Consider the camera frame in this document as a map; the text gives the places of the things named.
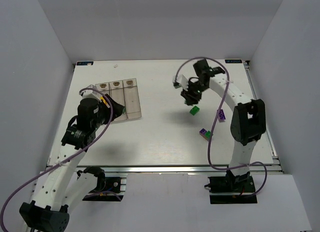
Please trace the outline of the purple small lego brick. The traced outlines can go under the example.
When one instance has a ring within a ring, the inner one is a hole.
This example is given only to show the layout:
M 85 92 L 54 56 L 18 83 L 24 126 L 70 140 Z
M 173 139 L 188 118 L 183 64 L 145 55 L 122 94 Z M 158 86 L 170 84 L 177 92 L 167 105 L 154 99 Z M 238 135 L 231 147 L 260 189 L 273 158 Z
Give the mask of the purple small lego brick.
M 200 131 L 199 131 L 199 134 L 202 136 L 202 137 L 206 137 L 206 134 L 207 134 L 207 130 L 206 129 L 204 129 L 204 128 L 202 128 Z

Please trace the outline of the green lego joined brick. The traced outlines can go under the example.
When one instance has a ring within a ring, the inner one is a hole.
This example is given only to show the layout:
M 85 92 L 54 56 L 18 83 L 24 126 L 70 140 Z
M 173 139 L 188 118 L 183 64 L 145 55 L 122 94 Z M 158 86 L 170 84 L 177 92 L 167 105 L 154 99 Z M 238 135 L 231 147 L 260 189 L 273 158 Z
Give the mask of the green lego joined brick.
M 211 132 L 208 130 L 205 134 L 204 134 L 204 138 L 209 141 L 211 137 Z

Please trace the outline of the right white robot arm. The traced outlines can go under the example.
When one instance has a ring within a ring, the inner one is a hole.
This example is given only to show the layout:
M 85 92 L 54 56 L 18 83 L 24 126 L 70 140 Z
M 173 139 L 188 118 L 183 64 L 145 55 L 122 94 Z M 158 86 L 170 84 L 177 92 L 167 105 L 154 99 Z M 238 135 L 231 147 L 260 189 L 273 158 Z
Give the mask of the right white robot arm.
M 234 147 L 229 165 L 224 168 L 225 176 L 210 179 L 207 188 L 211 193 L 243 192 L 250 179 L 253 150 L 266 132 L 266 107 L 261 99 L 253 99 L 231 82 L 230 73 L 221 63 L 217 67 L 208 64 L 208 57 L 195 57 L 193 69 L 195 80 L 186 78 L 179 72 L 173 77 L 173 86 L 181 88 L 181 96 L 188 106 L 199 103 L 202 93 L 210 89 L 221 98 L 217 113 L 227 104 L 232 110 L 230 132 Z

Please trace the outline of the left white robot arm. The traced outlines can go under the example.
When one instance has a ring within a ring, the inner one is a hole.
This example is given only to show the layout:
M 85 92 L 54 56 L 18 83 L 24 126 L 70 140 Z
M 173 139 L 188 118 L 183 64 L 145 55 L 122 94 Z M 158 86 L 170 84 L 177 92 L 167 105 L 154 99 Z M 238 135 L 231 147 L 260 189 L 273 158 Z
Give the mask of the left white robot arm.
M 89 193 L 99 194 L 106 186 L 105 173 L 97 166 L 78 172 L 77 181 L 68 186 L 79 162 L 88 151 L 102 125 L 108 126 L 125 112 L 125 106 L 105 96 L 84 95 L 77 115 L 68 122 L 57 156 L 57 168 L 48 173 L 45 183 L 19 213 L 27 226 L 42 232 L 65 231 L 72 209 Z

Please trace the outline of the right clear plastic container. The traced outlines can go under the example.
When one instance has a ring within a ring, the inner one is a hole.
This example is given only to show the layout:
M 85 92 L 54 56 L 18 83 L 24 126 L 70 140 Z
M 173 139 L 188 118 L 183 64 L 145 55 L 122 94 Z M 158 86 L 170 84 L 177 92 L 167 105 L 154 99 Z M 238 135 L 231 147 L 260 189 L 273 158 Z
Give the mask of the right clear plastic container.
M 142 117 L 136 78 L 123 80 L 124 100 L 127 118 L 135 120 Z

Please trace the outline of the clear plastic container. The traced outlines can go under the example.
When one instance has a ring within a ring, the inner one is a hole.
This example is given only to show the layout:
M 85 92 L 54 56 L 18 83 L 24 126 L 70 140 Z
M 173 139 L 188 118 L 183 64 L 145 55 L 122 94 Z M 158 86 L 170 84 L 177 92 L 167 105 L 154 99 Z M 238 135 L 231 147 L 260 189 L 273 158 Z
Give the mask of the clear plastic container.
M 124 100 L 127 118 L 135 120 L 142 117 L 136 78 L 123 80 Z
M 114 122 L 120 122 L 127 119 L 125 107 L 124 85 L 122 80 L 109 82 L 109 95 L 118 104 L 124 106 L 120 117 L 116 118 Z
M 110 86 L 108 83 L 101 83 L 101 84 L 96 84 L 96 87 L 100 90 L 100 91 L 108 91 L 109 93 L 109 96 L 110 96 Z M 100 102 L 101 104 L 101 111 L 102 111 L 102 114 L 104 115 L 105 117 L 105 120 L 104 120 L 104 124 L 106 125 L 108 123 L 108 121 L 106 122 L 107 118 L 109 117 L 108 116 L 108 111 L 107 111 L 107 106 L 103 103 L 103 102 Z

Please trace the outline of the middle clear plastic container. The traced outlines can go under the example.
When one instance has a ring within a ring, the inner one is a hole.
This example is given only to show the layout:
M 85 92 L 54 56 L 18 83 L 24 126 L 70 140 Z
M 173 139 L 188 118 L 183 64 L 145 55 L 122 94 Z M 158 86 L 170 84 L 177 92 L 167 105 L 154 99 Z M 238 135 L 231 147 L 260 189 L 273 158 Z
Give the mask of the middle clear plastic container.
M 127 119 L 125 107 L 124 85 L 122 80 L 109 82 L 109 95 L 118 104 L 124 106 L 120 117 L 116 118 L 114 122 L 120 122 Z

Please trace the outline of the left clear plastic container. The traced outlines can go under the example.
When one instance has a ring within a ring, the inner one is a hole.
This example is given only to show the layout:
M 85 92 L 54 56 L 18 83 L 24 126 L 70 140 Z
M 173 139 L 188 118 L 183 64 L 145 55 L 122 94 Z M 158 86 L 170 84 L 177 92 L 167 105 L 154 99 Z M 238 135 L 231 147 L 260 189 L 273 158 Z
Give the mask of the left clear plastic container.
M 100 91 L 108 91 L 109 93 L 109 96 L 110 96 L 110 86 L 108 83 L 101 83 L 101 84 L 96 84 L 96 87 L 100 90 Z M 104 120 L 104 124 L 106 125 L 108 123 L 108 121 L 106 122 L 107 118 L 109 117 L 108 116 L 108 111 L 107 111 L 107 106 L 103 103 L 103 102 L 100 102 L 101 104 L 101 111 L 102 111 L 102 114 L 104 115 L 105 117 L 105 120 Z

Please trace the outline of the purple long lego brick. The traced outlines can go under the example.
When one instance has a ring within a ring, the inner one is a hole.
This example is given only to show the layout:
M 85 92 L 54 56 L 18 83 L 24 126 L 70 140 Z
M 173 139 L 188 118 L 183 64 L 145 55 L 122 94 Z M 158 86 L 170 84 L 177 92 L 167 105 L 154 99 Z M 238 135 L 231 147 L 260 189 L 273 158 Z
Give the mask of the purple long lego brick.
M 226 116 L 225 116 L 225 113 L 224 113 L 223 109 L 220 109 L 217 114 L 218 114 L 218 121 L 219 122 L 225 122 L 226 121 Z

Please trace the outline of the right blue corner label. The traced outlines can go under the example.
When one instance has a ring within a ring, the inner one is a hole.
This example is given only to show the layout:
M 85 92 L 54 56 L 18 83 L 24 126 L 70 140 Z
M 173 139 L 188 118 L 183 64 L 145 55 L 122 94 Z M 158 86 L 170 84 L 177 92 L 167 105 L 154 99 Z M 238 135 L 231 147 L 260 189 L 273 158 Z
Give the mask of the right blue corner label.
M 243 63 L 241 59 L 225 59 L 224 62 L 226 64 L 242 64 Z

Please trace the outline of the blue corner label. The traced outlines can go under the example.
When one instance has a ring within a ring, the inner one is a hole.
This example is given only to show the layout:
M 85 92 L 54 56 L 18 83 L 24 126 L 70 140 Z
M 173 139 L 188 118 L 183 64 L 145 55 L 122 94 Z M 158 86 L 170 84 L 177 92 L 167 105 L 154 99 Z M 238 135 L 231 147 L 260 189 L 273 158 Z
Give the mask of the blue corner label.
M 226 64 L 242 64 L 243 63 L 241 59 L 225 59 L 224 62 Z
M 92 66 L 93 64 L 93 61 L 78 61 L 76 66 Z

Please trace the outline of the left blue corner label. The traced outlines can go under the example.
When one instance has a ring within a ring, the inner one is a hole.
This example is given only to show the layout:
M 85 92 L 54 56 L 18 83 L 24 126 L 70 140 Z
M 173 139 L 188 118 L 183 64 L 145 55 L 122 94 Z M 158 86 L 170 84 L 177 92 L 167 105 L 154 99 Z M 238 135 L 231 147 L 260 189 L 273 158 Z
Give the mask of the left blue corner label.
M 92 66 L 93 64 L 93 61 L 78 61 L 76 66 Z

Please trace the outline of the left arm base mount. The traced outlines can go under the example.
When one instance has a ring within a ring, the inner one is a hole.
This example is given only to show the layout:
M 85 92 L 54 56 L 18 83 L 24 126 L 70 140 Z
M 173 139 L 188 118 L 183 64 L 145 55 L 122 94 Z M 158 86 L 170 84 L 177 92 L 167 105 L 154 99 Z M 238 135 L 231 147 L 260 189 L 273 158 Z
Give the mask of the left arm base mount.
M 92 189 L 88 195 L 86 195 L 82 200 L 83 201 L 92 201 L 92 202 L 121 202 L 123 199 L 121 189 L 122 178 L 114 176 L 106 176 L 105 171 L 97 166 L 89 166 L 84 170 L 78 170 L 76 172 L 77 179 L 80 178 L 83 174 L 92 174 L 97 178 L 97 185 Z

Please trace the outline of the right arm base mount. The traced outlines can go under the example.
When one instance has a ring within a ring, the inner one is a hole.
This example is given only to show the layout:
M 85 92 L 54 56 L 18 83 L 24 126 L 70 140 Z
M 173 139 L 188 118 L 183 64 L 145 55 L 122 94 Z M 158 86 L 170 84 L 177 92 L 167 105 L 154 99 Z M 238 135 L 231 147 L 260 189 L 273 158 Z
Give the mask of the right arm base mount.
M 245 182 L 232 186 L 227 182 L 225 176 L 208 177 L 208 184 L 204 188 L 209 191 L 211 205 L 233 205 L 233 204 L 257 204 L 257 196 L 254 180 L 249 176 Z

